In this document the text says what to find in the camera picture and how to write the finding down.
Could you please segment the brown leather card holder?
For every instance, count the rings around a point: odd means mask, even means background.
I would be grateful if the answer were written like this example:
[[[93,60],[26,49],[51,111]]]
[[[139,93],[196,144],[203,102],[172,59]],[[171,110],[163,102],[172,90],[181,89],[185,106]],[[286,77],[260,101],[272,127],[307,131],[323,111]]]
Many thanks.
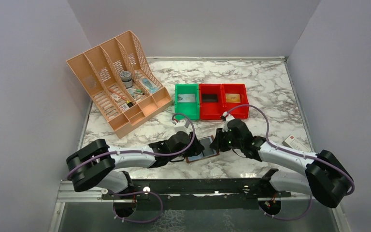
[[[186,159],[185,159],[186,162],[187,163],[192,163],[192,162],[196,162],[196,161],[199,161],[199,160],[204,160],[204,159],[207,159],[207,158],[218,156],[219,152],[210,148],[210,144],[213,142],[213,140],[214,140],[214,137],[212,135],[204,137],[204,138],[200,138],[199,142],[202,146],[204,146],[204,150],[201,153],[199,153],[198,155],[191,156],[191,157],[186,157]]]

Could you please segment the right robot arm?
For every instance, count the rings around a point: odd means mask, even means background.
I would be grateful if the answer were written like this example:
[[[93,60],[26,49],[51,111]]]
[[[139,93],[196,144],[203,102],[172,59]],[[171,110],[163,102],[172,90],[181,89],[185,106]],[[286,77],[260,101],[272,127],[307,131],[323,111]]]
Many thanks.
[[[331,152],[301,152],[277,146],[265,137],[253,136],[240,119],[218,128],[210,148],[219,152],[237,149],[248,159],[289,169],[269,171],[262,177],[259,190],[267,197],[291,191],[313,196],[322,205],[335,208],[354,190],[353,179]]]

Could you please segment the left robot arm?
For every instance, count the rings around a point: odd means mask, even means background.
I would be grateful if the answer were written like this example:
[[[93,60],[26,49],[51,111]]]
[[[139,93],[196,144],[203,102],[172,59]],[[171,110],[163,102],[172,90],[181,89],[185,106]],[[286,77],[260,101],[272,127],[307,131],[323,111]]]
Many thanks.
[[[173,162],[177,157],[196,156],[204,151],[204,146],[193,132],[183,131],[142,148],[117,147],[113,151],[109,148],[105,139],[97,139],[67,157],[67,180],[72,182],[74,191],[100,187],[124,199],[132,194],[133,188],[125,168],[157,168]]]

